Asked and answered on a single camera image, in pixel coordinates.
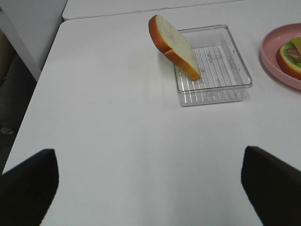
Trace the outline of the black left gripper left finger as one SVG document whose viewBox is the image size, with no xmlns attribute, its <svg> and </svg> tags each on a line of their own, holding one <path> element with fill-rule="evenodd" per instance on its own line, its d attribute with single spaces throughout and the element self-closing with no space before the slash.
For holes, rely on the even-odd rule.
<svg viewBox="0 0 301 226">
<path fill-rule="evenodd" d="M 39 226 L 59 185 L 57 158 L 44 149 L 0 177 L 0 224 Z"/>
</svg>

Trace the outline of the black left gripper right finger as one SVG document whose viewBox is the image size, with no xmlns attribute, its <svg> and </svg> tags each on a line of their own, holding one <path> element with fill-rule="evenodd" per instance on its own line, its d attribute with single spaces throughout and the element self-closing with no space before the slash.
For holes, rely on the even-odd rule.
<svg viewBox="0 0 301 226">
<path fill-rule="evenodd" d="M 265 226 L 301 224 L 301 172 L 257 146 L 247 146 L 241 183 Z"/>
</svg>

